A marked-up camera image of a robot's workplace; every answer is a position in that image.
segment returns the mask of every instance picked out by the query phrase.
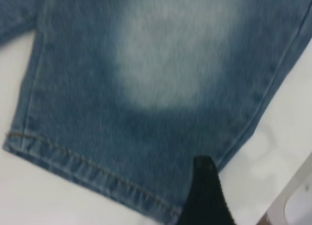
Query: denim shorts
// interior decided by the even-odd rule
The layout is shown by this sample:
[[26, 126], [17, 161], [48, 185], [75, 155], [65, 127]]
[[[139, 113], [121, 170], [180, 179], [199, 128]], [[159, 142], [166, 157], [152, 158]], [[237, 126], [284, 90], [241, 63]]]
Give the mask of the denim shorts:
[[221, 170], [252, 135], [312, 37], [311, 4], [0, 0], [0, 44], [37, 33], [3, 148], [174, 225], [193, 158]]

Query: fabric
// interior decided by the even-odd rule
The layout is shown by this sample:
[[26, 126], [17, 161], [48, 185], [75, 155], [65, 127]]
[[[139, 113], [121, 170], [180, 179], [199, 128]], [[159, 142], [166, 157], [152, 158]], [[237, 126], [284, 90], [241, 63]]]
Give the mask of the fabric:
[[305, 49], [311, 1], [0, 0], [0, 43], [37, 32], [4, 149], [173, 225], [193, 158], [221, 170]]
[[235, 225], [217, 169], [208, 156], [194, 159], [191, 191], [176, 225]]

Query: white background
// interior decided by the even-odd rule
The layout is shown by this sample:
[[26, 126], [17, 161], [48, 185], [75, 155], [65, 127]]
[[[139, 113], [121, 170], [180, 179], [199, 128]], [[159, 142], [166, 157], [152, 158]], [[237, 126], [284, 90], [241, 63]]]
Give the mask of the white background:
[[[0, 145], [9, 131], [34, 33], [0, 47]], [[312, 151], [312, 43], [245, 146], [221, 172], [229, 208], [254, 225]], [[0, 150], [0, 224], [155, 225], [151, 220]]]

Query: seam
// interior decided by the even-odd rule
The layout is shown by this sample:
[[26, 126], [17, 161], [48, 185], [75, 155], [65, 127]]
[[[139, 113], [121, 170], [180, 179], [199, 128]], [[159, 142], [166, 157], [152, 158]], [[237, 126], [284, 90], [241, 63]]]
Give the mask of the seam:
[[243, 138], [244, 134], [248, 131], [249, 127], [252, 125], [254, 119], [257, 117], [258, 113], [259, 113], [259, 110], [264, 102], [264, 100], [266, 99], [266, 97], [268, 96], [269, 94], [269, 91], [272, 87], [272, 85], [274, 84], [274, 81], [275, 81], [275, 78], [276, 76], [278, 75], [278, 72], [280, 71], [281, 69], [281, 65], [285, 59], [285, 56], [287, 55], [287, 53], [289, 52], [289, 50], [291, 49], [292, 45], [294, 44], [294, 42], [298, 39], [299, 35], [300, 35], [300, 32], [301, 32], [301, 29], [306, 21], [306, 19], [308, 18], [309, 16], [309, 11], [311, 10], [312, 8], [312, 0], [310, 1], [309, 5], [308, 5], [308, 8], [307, 8], [307, 11], [305, 12], [304, 16], [303, 16], [303, 19], [299, 25], [299, 28], [298, 28], [298, 31], [295, 35], [295, 37], [293, 38], [293, 40], [290, 42], [289, 46], [287, 47], [287, 49], [285, 50], [284, 54], [282, 55], [281, 59], [280, 59], [280, 62], [278, 64], [278, 66], [276, 67], [277, 70], [275, 71], [275, 74], [273, 75], [273, 78], [272, 78], [272, 81], [271, 81], [271, 84], [267, 87], [265, 93], [264, 93], [264, 96], [261, 100], [261, 102], [259, 103], [259, 106], [257, 107], [257, 109], [255, 110], [252, 118], [249, 120], [248, 124], [246, 125], [246, 127], [243, 129], [243, 131], [241, 132], [241, 134], [238, 136], [238, 138], [234, 141], [234, 143], [232, 144], [232, 146], [230, 148], [228, 148], [228, 150], [226, 151], [226, 153], [223, 155], [222, 157], [222, 160], [218, 163], [218, 165], [220, 165], [220, 163], [223, 162], [223, 160], [227, 157], [227, 155], [235, 148], [235, 146], [237, 145], [237, 143], [241, 140], [241, 138]]
[[24, 133], [21, 133], [21, 132], [11, 132], [11, 133], [8, 133], [7, 134], [7, 137], [21, 137], [21, 138], [32, 138], [32, 139], [36, 139], [36, 140], [39, 140], [41, 142], [44, 142], [46, 144], [48, 144], [50, 147], [53, 147], [55, 149], [58, 149], [62, 152], [64, 152], [65, 154], [67, 155], [70, 155], [84, 163], [86, 163], [87, 165], [89, 165], [90, 167], [92, 168], [95, 168], [95, 169], [98, 169], [100, 170], [102, 173], [108, 175], [108, 176], [111, 176], [115, 179], [117, 179], [118, 181], [124, 183], [126, 186], [134, 189], [134, 190], [137, 190], [137, 191], [140, 191], [141, 193], [143, 193], [145, 196], [153, 199], [157, 204], [159, 204], [160, 206], [164, 207], [165, 209], [169, 210], [173, 215], [175, 216], [179, 216], [180, 213], [172, 208], [167, 202], [165, 202], [163, 199], [155, 196], [154, 194], [146, 191], [145, 189], [143, 189], [142, 187], [130, 182], [129, 180], [126, 180], [120, 176], [118, 176], [117, 174], [111, 172], [110, 170], [107, 170], [107, 169], [104, 169], [102, 167], [100, 167], [99, 165], [93, 163], [92, 161], [90, 161], [89, 159], [86, 159], [85, 157], [83, 157], [82, 155], [79, 155], [71, 150], [67, 150], [65, 149], [64, 147], [61, 147], [60, 145], [57, 145], [57, 144], [54, 144], [52, 142], [50, 142], [49, 140], [41, 137], [41, 136], [37, 136], [37, 135], [30, 135], [30, 134], [24, 134]]
[[[39, 69], [39, 65], [40, 65], [40, 62], [41, 62], [41, 56], [42, 56], [42, 51], [44, 49], [44, 35], [42, 34], [38, 34], [37, 36], [38, 38], [38, 44], [37, 46], [34, 46], [34, 47], [37, 47], [36, 49], [36, 52], [38, 53], [38, 55], [33, 55], [32, 57], [36, 59], [35, 61], [35, 72], [34, 72], [34, 75], [33, 75], [33, 79], [32, 79], [32, 84], [31, 84], [31, 88], [30, 88], [30, 91], [29, 91], [29, 96], [28, 96], [28, 102], [27, 102], [27, 109], [26, 109], [26, 113], [25, 113], [25, 118], [24, 118], [24, 121], [23, 121], [23, 134], [25, 134], [25, 130], [26, 130], [26, 127], [28, 126], [28, 114], [29, 114], [29, 110], [30, 110], [30, 104], [31, 104], [31, 101], [32, 101], [32, 98], [33, 98], [33, 93], [34, 93], [34, 87], [35, 87], [35, 81], [37, 80], [37, 77], [38, 77], [38, 69]], [[23, 146], [24, 146], [24, 138], [22, 139], [22, 142], [21, 142], [21, 149], [23, 149]]]

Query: stitching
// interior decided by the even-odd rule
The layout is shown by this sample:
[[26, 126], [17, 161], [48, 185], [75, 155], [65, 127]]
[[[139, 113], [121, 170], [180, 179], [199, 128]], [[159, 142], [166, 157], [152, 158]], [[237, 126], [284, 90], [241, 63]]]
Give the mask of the stitching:
[[285, 50], [284, 54], [282, 55], [281, 60], [280, 60], [278, 66], [277, 66], [277, 69], [276, 69], [276, 71], [275, 71], [275, 74], [273, 75], [273, 78], [272, 78], [272, 80], [271, 80], [271, 84], [267, 87], [267, 90], [263, 93], [264, 96], [263, 96], [261, 102], [259, 103], [259, 106], [258, 106], [257, 109], [255, 110], [255, 112], [254, 112], [252, 118], [249, 120], [249, 122], [248, 122], [248, 124], [246, 125], [246, 127], [242, 130], [241, 134], [238, 135], [238, 138], [235, 139], [235, 140], [233, 141], [232, 146], [231, 146], [230, 148], [228, 148], [228, 150], [226, 151], [226, 153], [223, 155], [222, 159], [221, 159], [221, 160], [219, 161], [219, 163], [218, 163], [218, 166], [219, 166], [220, 164], [222, 164], [223, 161], [224, 161], [224, 159], [226, 159], [226, 158], [228, 157], [228, 154], [231, 153], [231, 151], [235, 148], [235, 146], [238, 144], [238, 142], [243, 138], [244, 134], [248, 131], [248, 129], [249, 129], [249, 127], [252, 125], [254, 119], [257, 117], [257, 115], [258, 115], [258, 113], [259, 113], [259, 110], [260, 110], [260, 108], [261, 108], [261, 106], [262, 106], [264, 100], [268, 97], [269, 91], [270, 91], [272, 85], [274, 84], [274, 80], [275, 80], [276, 76], [278, 75], [278, 72], [279, 72], [280, 69], [281, 69], [280, 66], [282, 65], [282, 63], [283, 63], [283, 61], [284, 61], [284, 59], [285, 59], [285, 56], [287, 55], [288, 51], [291, 49], [291, 47], [292, 47], [292, 45], [294, 44], [294, 42], [298, 39], [298, 37], [299, 37], [299, 35], [300, 35], [300, 32], [301, 32], [301, 29], [302, 29], [302, 27], [303, 27], [303, 25], [304, 25], [306, 19], [308, 18], [308, 16], [309, 16], [309, 11], [310, 11], [311, 9], [312, 9], [312, 0], [310, 1], [309, 5], [308, 5], [308, 9], [307, 9], [307, 11], [305, 12], [305, 14], [304, 14], [304, 16], [303, 16], [303, 19], [302, 19], [302, 21], [301, 21], [301, 23], [300, 23], [300, 25], [299, 25], [299, 29], [298, 29], [298, 31], [297, 31], [295, 37], [294, 37], [293, 40], [290, 42], [289, 46], [287, 47], [287, 49]]
[[[22, 154], [24, 154], [24, 155], [26, 155], [26, 156], [31, 156], [31, 157], [37, 158], [37, 159], [39, 159], [39, 160], [41, 160], [41, 161], [44, 161], [44, 162], [48, 163], [50, 166], [54, 167], [54, 168], [57, 169], [57, 170], [61, 170], [62, 172], [66, 173], [66, 174], [69, 174], [69, 175], [72, 174], [72, 173], [70, 172], [70, 170], [66, 171], [66, 170], [64, 170], [62, 167], [59, 167], [59, 166], [54, 165], [53, 161], [49, 161], [49, 159], [40, 159], [40, 158], [39, 158], [38, 156], [36, 156], [35, 154], [32, 154], [32, 153], [29, 153], [29, 152], [27, 152], [27, 151], [21, 150], [20, 148], [15, 147], [15, 146], [12, 146], [12, 145], [9, 144], [9, 143], [6, 143], [6, 146], [7, 146], [7, 149], [6, 149], [6, 148], [4, 148], [4, 149], [5, 149], [6, 151], [10, 152], [10, 153], [17, 154], [17, 155], [18, 155], [18, 153], [22, 153]], [[113, 200], [118, 201], [117, 198], [114, 197], [114, 193], [111, 192], [107, 187], [101, 187], [101, 186], [99, 186], [99, 185], [90, 183], [88, 180], [84, 179], [84, 177], [81, 177], [81, 176], [74, 176], [74, 177], [75, 177], [76, 179], [78, 179], [80, 182], [83, 182], [83, 183], [85, 183], [85, 184], [88, 184], [89, 186], [94, 187], [94, 188], [96, 189], [96, 192], [101, 193], [101, 194], [102, 194], [102, 192], [103, 192], [104, 194], [102, 194], [102, 195], [104, 195], [105, 197], [112, 198]], [[121, 202], [121, 204], [127, 205], [128, 207], [134, 206], [134, 207], [137, 209], [137, 211], [140, 212], [140, 213], [141, 213], [142, 211], [145, 211], [145, 212], [150, 211], [150, 209], [143, 210], [143, 209], [140, 207], [140, 205], [136, 205], [136, 204], [134, 204], [134, 203], [124, 203], [124, 202]], [[169, 225], [169, 224], [172, 224], [172, 225], [173, 225], [173, 223], [175, 224], [175, 221], [176, 221], [176, 219], [178, 218], [178, 215], [177, 215], [177, 214], [173, 214], [172, 211], [170, 211], [170, 210], [167, 209], [167, 208], [166, 208], [166, 210], [164, 211], [164, 214], [161, 215], [161, 217], [162, 217], [161, 219], [164, 219], [164, 218], [166, 219], [166, 217], [167, 217], [167, 212], [170, 214], [170, 219], [169, 219], [169, 222], [166, 223], [166, 224], [168, 224], [168, 225]]]
[[63, 148], [63, 147], [61, 147], [61, 146], [59, 146], [57, 144], [54, 144], [54, 143], [48, 141], [47, 139], [45, 139], [43, 137], [40, 137], [40, 136], [37, 136], [37, 135], [24, 134], [24, 133], [20, 133], [20, 132], [8, 133], [7, 136], [8, 137], [12, 136], [12, 137], [21, 137], [21, 138], [32, 138], [32, 139], [37, 139], [37, 140], [39, 140], [41, 142], [44, 142], [44, 143], [48, 144], [49, 146], [51, 146], [51, 147], [53, 147], [55, 149], [58, 149], [58, 150], [64, 152], [65, 154], [70, 155], [70, 156], [72, 156], [72, 157], [74, 157], [74, 158], [76, 158], [76, 159], [78, 159], [78, 160], [88, 164], [90, 167], [98, 169], [102, 173], [117, 179], [118, 181], [124, 183], [126, 186], [128, 186], [128, 187], [130, 187], [130, 188], [132, 188], [134, 190], [140, 191], [146, 197], [151, 198], [157, 204], [159, 204], [160, 206], [162, 206], [162, 207], [166, 208], [167, 210], [169, 210], [173, 215], [175, 215], [175, 216], [179, 216], [180, 215], [180, 213], [176, 209], [172, 208], [167, 202], [163, 201], [162, 199], [158, 198], [157, 196], [153, 195], [152, 193], [146, 191], [145, 189], [141, 188], [140, 186], [138, 186], [138, 185], [136, 185], [136, 184], [134, 184], [134, 183], [132, 183], [132, 182], [130, 182], [130, 181], [128, 181], [128, 180], [118, 176], [118, 175], [116, 175], [115, 173], [113, 173], [113, 172], [111, 172], [111, 171], [109, 171], [107, 169], [104, 169], [104, 168], [98, 166], [97, 164], [91, 162], [90, 160], [86, 159], [85, 157], [83, 157], [83, 156], [81, 156], [81, 155], [79, 155], [79, 154], [77, 154], [77, 153], [75, 153], [75, 152], [73, 152], [71, 150], [67, 150], [67, 149], [65, 149], [65, 148]]

